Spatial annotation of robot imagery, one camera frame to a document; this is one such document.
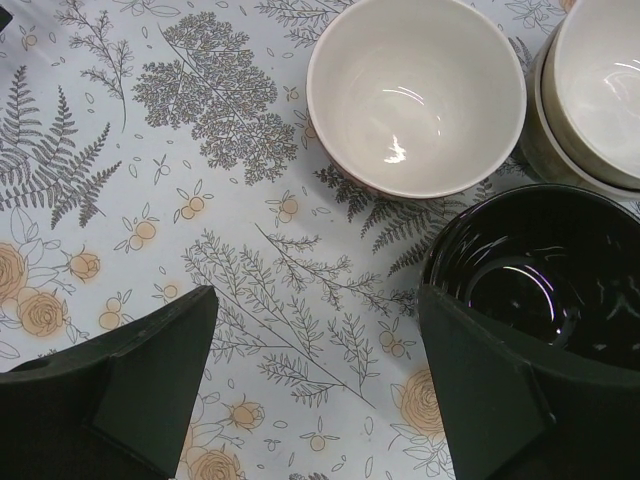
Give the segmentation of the dark brown bowl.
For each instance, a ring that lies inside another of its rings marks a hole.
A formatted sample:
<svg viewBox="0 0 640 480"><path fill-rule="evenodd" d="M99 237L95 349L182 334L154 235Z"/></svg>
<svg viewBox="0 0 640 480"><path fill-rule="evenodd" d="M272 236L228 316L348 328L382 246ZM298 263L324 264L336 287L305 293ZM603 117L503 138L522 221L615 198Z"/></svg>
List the dark brown bowl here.
<svg viewBox="0 0 640 480"><path fill-rule="evenodd" d="M639 220L604 196L498 194L442 230L423 281L549 346L639 368Z"/></svg>

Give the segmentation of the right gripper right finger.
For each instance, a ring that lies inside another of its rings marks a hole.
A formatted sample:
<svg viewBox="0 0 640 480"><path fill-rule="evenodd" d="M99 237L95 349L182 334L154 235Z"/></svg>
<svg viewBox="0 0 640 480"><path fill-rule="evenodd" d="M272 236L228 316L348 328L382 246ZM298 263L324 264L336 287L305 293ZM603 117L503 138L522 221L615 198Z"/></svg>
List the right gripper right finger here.
<svg viewBox="0 0 640 480"><path fill-rule="evenodd" d="M639 374L420 288L422 340L459 479L636 479Z"/></svg>

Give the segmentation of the cream bowl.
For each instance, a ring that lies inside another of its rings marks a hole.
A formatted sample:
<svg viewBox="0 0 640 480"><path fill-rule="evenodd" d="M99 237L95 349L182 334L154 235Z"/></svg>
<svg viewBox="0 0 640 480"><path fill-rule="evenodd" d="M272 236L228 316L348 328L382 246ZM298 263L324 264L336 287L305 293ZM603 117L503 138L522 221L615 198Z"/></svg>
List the cream bowl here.
<svg viewBox="0 0 640 480"><path fill-rule="evenodd" d="M525 76L527 111L520 148L535 173L545 182L587 189L615 201L639 201L638 190L604 183L582 170L564 152L546 119L541 94L543 65L556 36L556 27L534 57Z"/></svg>

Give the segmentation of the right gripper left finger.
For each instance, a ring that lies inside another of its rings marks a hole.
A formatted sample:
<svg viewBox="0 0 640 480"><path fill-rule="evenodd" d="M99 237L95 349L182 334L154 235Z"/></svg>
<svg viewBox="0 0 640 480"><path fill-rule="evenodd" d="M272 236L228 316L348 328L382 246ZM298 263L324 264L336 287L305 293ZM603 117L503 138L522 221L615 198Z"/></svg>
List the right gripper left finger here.
<svg viewBox="0 0 640 480"><path fill-rule="evenodd" d="M170 479L218 299L200 286L155 312L1 376L4 479Z"/></svg>

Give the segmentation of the tan bowl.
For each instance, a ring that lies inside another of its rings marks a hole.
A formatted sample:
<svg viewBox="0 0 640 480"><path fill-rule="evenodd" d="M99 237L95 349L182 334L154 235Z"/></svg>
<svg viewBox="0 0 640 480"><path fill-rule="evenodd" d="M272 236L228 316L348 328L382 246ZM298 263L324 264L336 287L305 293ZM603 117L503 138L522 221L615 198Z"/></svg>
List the tan bowl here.
<svg viewBox="0 0 640 480"><path fill-rule="evenodd" d="M566 154L607 183L639 188L639 3L576 1L542 77L550 128Z"/></svg>

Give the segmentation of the red patterned bowl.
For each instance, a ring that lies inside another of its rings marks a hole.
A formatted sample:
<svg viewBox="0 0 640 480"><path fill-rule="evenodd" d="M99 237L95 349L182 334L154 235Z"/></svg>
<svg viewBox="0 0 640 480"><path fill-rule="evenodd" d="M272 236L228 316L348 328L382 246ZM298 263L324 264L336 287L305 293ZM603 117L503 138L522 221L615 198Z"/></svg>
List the red patterned bowl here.
<svg viewBox="0 0 640 480"><path fill-rule="evenodd" d="M495 172L520 137L526 87L496 24L460 1L359 1L324 30L306 98L328 156L357 182L445 197Z"/></svg>

